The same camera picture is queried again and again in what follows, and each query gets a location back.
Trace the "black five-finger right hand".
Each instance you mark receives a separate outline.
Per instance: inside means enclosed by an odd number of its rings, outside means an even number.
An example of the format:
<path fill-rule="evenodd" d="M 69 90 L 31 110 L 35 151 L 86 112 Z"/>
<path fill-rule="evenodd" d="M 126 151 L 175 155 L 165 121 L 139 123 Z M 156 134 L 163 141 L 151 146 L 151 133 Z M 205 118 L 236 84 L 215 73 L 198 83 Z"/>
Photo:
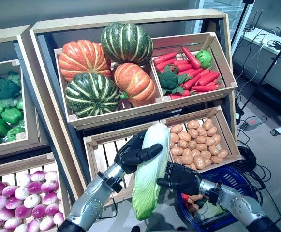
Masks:
<path fill-rule="evenodd" d="M 178 163 L 168 162 L 165 175 L 157 179 L 157 184 L 187 195 L 198 195 L 202 180 L 203 177 L 197 171 Z"/>

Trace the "black five-finger left hand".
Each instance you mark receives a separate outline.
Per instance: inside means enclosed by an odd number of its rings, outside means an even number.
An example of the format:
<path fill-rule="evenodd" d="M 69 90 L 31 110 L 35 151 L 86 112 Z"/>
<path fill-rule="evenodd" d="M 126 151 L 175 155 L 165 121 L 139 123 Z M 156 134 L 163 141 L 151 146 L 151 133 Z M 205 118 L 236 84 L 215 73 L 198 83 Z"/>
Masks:
<path fill-rule="evenodd" d="M 116 154 L 114 163 L 118 164 L 126 174 L 134 173 L 139 164 L 157 156 L 163 146 L 159 143 L 149 148 L 142 148 L 146 130 L 133 136 Z"/>

